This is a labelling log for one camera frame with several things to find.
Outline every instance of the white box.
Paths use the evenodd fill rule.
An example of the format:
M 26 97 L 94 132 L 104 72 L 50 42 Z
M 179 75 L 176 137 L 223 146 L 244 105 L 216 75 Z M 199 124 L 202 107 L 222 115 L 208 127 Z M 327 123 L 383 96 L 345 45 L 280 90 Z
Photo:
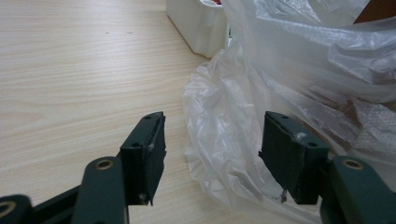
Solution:
M 166 12 L 193 52 L 211 58 L 228 44 L 222 5 L 210 0 L 166 0 Z

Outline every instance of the white object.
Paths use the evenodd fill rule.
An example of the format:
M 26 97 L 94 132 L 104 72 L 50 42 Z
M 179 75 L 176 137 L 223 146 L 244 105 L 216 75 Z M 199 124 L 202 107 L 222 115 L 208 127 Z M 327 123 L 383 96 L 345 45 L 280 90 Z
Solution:
M 228 29 L 222 5 L 210 0 L 166 0 L 166 12 L 193 52 L 211 58 L 225 48 Z
M 266 110 L 304 121 L 396 190 L 396 18 L 352 25 L 343 8 L 355 3 L 222 1 L 233 41 L 183 96 L 186 155 L 203 192 L 260 223 L 320 223 L 318 205 L 281 202 L 258 156 Z

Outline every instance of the light wood surface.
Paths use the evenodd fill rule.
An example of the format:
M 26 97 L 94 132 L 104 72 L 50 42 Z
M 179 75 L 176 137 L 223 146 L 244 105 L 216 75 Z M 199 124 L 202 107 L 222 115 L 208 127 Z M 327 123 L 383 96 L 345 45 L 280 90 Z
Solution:
M 165 170 L 154 206 L 132 223 L 251 223 L 203 194 L 184 157 L 181 96 L 193 54 L 165 0 L 0 3 L 0 196 L 33 204 L 80 184 L 114 156 L 146 114 L 167 117 Z

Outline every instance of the bolt hole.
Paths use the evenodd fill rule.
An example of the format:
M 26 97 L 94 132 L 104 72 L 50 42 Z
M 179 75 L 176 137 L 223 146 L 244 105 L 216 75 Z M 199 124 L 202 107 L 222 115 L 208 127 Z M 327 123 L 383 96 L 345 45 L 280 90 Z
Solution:
M 363 169 L 363 165 L 358 161 L 344 160 L 343 164 L 350 169 L 354 169 L 354 170 L 362 170 Z
M 0 203 L 0 217 L 5 217 L 12 211 L 14 211 L 17 204 L 14 201 L 6 201 Z
M 114 164 L 114 162 L 111 160 L 102 160 L 102 161 L 99 161 L 98 163 L 96 163 L 96 169 L 97 170 L 106 170 L 106 169 L 112 167 L 113 164 Z

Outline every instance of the clear plastic bag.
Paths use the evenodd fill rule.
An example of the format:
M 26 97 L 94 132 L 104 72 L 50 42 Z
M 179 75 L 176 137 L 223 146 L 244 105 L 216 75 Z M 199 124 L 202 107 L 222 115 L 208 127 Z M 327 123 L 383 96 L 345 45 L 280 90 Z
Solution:
M 320 223 L 317 205 L 280 202 L 258 157 L 266 110 L 307 123 L 396 190 L 396 19 L 351 25 L 366 4 L 223 1 L 233 41 L 183 95 L 186 155 L 205 193 L 264 223 Z

